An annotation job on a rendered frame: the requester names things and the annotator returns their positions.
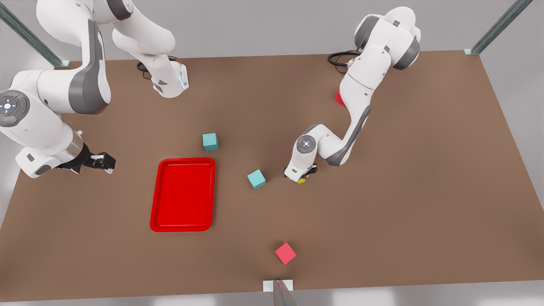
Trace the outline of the red rectangular tray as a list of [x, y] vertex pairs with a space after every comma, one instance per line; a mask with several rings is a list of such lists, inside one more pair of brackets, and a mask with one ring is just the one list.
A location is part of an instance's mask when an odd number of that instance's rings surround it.
[[163, 159], [157, 170], [150, 228], [155, 232], [208, 230], [213, 220], [214, 190], [214, 159]]

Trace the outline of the silver frame post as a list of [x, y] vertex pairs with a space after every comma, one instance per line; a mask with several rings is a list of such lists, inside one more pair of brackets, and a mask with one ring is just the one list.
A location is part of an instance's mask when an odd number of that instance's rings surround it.
[[274, 306], [298, 306], [292, 291], [293, 280], [264, 280], [263, 292], [272, 292]]
[[467, 56], [480, 56], [482, 52], [512, 23], [533, 0], [515, 0], [505, 13], [487, 30], [487, 32], [474, 44], [473, 47], [464, 49]]
[[68, 60], [61, 60], [39, 37], [0, 2], [0, 20], [21, 37], [54, 68], [67, 68]]

